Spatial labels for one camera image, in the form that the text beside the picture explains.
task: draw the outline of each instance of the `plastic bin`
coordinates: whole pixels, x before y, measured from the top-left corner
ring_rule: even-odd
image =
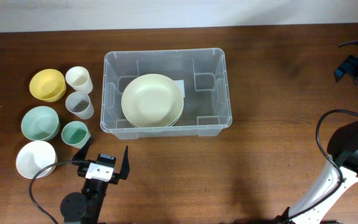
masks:
[[[185,105],[173,126],[135,128],[122,112],[125,87],[150,73],[184,82]],[[104,58],[102,97],[101,129],[119,139],[215,136],[232,123],[226,62],[218,48],[109,52]]]

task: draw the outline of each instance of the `yellow cup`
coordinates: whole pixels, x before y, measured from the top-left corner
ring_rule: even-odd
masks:
[[[55,69],[42,70],[32,77],[30,92],[39,100],[55,102],[66,93],[65,77]]]

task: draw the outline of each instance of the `brown table surface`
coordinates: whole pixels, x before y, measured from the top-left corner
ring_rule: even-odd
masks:
[[[29,93],[32,76],[44,68],[65,73],[86,67],[94,89],[95,113],[85,120],[92,136],[87,158],[118,158],[130,148],[131,173],[110,185],[99,217],[107,223],[229,223],[240,218],[274,218],[293,205],[321,172],[324,157],[314,140],[316,122],[326,111],[358,112],[358,89],[346,76],[335,84],[333,71],[357,47],[358,24],[253,26],[199,29],[98,30],[0,34],[0,223],[51,223],[28,195],[29,180],[15,159],[30,142],[21,133],[23,115],[47,105],[62,126],[79,120],[64,99],[46,103]],[[225,51],[233,123],[215,137],[118,140],[100,126],[103,58],[113,50],[198,49]],[[66,96],[73,92],[68,86]],[[340,126],[356,120],[327,119],[324,146]],[[49,141],[59,161],[76,148],[60,136]],[[34,185],[34,197],[59,222],[60,202],[79,192],[84,179],[75,166],[57,167]],[[325,216],[358,223],[358,184]]]

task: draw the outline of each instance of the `translucent cup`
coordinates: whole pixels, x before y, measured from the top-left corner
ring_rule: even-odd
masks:
[[[83,92],[74,92],[68,95],[66,108],[81,119],[90,119],[94,113],[91,98]]]
[[[26,144],[16,157],[16,169],[21,176],[32,179],[42,168],[57,162],[53,146],[45,141]],[[43,171],[37,178],[46,177],[55,167]]]
[[[68,123],[62,131],[63,142],[78,149],[81,149],[90,137],[88,128],[81,121]]]
[[[86,94],[92,92],[93,84],[90,77],[90,73],[86,68],[76,66],[66,73],[66,82],[75,89],[75,91],[81,91]]]
[[[45,69],[30,81],[31,95],[39,100],[55,102],[66,93],[65,77],[55,69]]]
[[[23,135],[33,141],[48,141],[60,130],[56,111],[48,106],[38,106],[27,112],[21,124]]]

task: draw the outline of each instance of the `teal cup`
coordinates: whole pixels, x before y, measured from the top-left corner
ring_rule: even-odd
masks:
[[[88,128],[81,121],[66,124],[62,131],[63,142],[78,149],[81,149],[90,137],[91,134]]]
[[[56,111],[48,106],[38,106],[27,112],[21,124],[23,135],[33,141],[48,141],[60,130]]]

